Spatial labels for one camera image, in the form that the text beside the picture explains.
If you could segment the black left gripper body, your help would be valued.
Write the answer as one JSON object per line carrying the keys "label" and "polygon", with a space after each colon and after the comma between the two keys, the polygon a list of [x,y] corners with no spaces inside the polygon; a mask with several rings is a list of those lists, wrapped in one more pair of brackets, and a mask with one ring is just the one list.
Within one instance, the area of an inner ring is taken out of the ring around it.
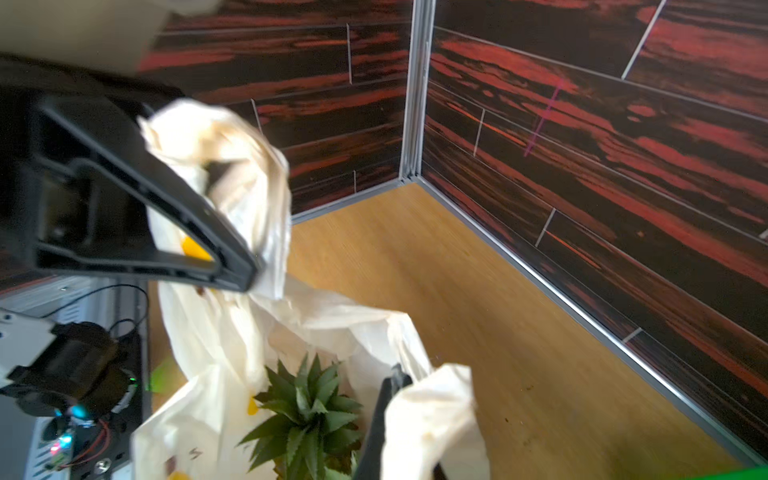
{"label": "black left gripper body", "polygon": [[44,93],[104,96],[134,119],[183,97],[156,81],[19,55],[1,55],[1,199],[13,187],[14,170],[30,156],[28,114]]}

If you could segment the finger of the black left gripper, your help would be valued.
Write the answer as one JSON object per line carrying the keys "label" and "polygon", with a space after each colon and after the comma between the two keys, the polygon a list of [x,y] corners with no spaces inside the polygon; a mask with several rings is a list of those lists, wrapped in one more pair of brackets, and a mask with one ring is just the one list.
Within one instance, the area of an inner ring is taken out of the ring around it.
{"label": "finger of the black left gripper", "polygon": [[260,260],[149,153],[137,123],[117,105],[45,95],[31,109],[29,130],[27,264],[237,292],[252,285]]}

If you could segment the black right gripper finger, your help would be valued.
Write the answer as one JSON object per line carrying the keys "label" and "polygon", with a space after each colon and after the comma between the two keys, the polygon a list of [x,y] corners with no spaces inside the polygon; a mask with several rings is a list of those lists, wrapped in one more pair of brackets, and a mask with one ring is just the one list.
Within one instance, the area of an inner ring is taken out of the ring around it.
{"label": "black right gripper finger", "polygon": [[385,411],[393,397],[403,388],[413,384],[411,377],[400,364],[392,368],[380,387],[372,422],[363,442],[362,453],[352,476],[354,480],[379,480],[381,476],[382,450],[385,441]]}

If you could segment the yellow pineapple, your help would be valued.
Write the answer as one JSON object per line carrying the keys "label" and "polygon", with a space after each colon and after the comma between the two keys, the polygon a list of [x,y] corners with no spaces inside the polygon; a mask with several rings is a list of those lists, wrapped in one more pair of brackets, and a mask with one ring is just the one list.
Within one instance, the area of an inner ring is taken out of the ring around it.
{"label": "yellow pineapple", "polygon": [[278,479],[351,479],[362,405],[341,391],[340,365],[304,357],[295,373],[278,362],[266,375],[255,400],[270,416],[241,440],[252,447],[248,470],[270,464]]}

